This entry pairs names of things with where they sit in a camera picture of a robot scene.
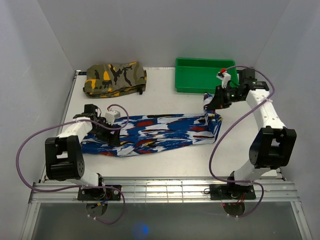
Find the blue white red patterned trousers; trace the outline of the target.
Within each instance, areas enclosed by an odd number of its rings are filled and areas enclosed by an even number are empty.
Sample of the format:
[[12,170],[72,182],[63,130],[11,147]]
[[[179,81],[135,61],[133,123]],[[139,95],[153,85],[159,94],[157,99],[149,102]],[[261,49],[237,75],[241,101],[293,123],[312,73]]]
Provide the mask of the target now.
[[135,115],[115,122],[127,124],[119,134],[119,145],[99,140],[90,133],[81,143],[82,152],[110,157],[131,157],[216,142],[222,117],[208,104],[214,96],[203,95],[203,112],[199,114]]

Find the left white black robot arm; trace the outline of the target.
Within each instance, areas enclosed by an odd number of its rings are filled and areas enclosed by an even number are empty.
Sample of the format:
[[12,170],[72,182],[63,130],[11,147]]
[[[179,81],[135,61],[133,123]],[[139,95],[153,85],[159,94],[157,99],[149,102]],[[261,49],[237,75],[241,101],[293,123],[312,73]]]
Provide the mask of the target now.
[[50,180],[71,181],[76,185],[90,186],[88,193],[100,200],[106,195],[100,174],[85,167],[81,142],[89,134],[98,140],[118,146],[120,131],[115,120],[121,116],[116,110],[108,109],[104,116],[98,114],[98,106],[86,104],[84,111],[73,117],[75,121],[56,137],[45,141],[46,176]]

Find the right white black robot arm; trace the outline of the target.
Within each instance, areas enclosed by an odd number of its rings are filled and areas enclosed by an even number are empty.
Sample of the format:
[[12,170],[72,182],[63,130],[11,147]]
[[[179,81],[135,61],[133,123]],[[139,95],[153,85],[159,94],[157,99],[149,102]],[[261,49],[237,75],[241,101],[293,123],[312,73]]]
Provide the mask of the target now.
[[245,116],[254,115],[258,133],[249,148],[248,161],[233,171],[223,184],[210,186],[210,193],[217,199],[223,195],[237,199],[252,194],[255,180],[288,165],[297,139],[296,131],[286,127],[273,106],[271,97],[275,86],[267,77],[263,81],[257,80],[255,74],[258,70],[242,66],[239,83],[232,87],[231,75],[227,71],[223,68],[217,73],[221,84],[216,87],[206,109],[215,111],[229,108],[235,102],[246,102],[250,111]]

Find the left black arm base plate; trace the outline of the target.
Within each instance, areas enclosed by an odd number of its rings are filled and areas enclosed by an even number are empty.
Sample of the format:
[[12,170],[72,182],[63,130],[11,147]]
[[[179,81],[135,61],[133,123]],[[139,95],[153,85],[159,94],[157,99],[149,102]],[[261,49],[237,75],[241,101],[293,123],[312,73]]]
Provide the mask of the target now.
[[107,185],[111,188],[90,188],[90,189],[80,189],[78,191],[77,200],[78,201],[119,201],[121,199],[121,194],[119,190],[122,189],[121,185]]

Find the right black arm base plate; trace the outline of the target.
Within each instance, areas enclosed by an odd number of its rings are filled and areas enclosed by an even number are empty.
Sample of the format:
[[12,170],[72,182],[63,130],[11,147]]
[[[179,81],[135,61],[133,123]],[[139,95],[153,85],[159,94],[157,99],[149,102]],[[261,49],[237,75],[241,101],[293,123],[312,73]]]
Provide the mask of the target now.
[[209,195],[211,200],[255,200],[256,194],[252,185],[238,184],[210,184]]

